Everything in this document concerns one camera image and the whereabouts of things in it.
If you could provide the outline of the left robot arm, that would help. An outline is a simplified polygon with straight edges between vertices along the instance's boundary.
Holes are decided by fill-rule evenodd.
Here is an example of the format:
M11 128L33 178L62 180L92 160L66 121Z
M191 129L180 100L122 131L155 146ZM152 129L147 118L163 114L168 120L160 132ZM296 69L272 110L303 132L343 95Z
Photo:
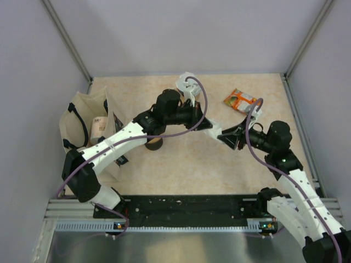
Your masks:
M125 127L98 144L82 150L71 149L65 156L62 179L81 203L93 202L105 206L112 217L124 212L119 193L102 186L98 175L111 163L130 150L155 138L165 138L169 125L183 125L187 132L211 129L205 117L207 108L190 99L182 102L180 94L164 90L146 111L134 117Z

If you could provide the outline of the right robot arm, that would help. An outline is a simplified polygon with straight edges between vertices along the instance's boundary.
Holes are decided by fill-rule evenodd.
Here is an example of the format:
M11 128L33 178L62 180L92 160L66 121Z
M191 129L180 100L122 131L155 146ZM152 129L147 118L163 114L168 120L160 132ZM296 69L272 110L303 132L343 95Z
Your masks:
M254 148L266 153L264 164L287 191L294 205L275 188L258 193L259 215L277 218L302 248L306 262L350 262L350 231L326 208L309 182L304 168L290 149L290 126L271 123L268 132L259 132L244 122L220 131L217 136L232 149Z

